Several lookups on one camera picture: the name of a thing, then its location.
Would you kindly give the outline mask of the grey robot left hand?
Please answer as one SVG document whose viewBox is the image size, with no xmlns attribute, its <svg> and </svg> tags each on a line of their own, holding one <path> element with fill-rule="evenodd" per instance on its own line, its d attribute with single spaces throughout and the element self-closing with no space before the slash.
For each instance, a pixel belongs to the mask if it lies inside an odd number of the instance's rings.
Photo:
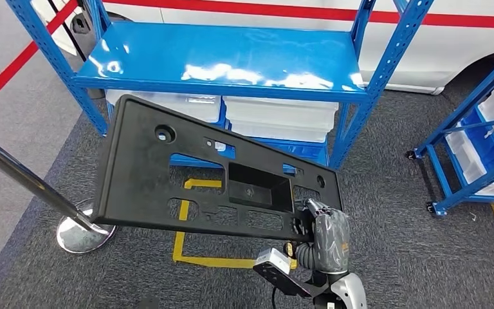
<svg viewBox="0 0 494 309">
<path fill-rule="evenodd" d="M 159 309 L 160 299 L 156 296 L 143 298 L 136 306 L 136 309 Z"/>
</svg>

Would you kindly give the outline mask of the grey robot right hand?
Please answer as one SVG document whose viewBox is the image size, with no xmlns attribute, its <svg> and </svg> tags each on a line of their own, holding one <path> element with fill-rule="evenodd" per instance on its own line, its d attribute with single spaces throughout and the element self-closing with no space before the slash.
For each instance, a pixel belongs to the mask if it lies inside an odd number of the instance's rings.
<svg viewBox="0 0 494 309">
<path fill-rule="evenodd" d="M 298 263 L 304 268 L 326 274 L 346 273 L 349 268 L 350 228 L 348 216 L 314 199 L 306 200 L 315 222 L 314 242 L 297 251 Z"/>
</svg>

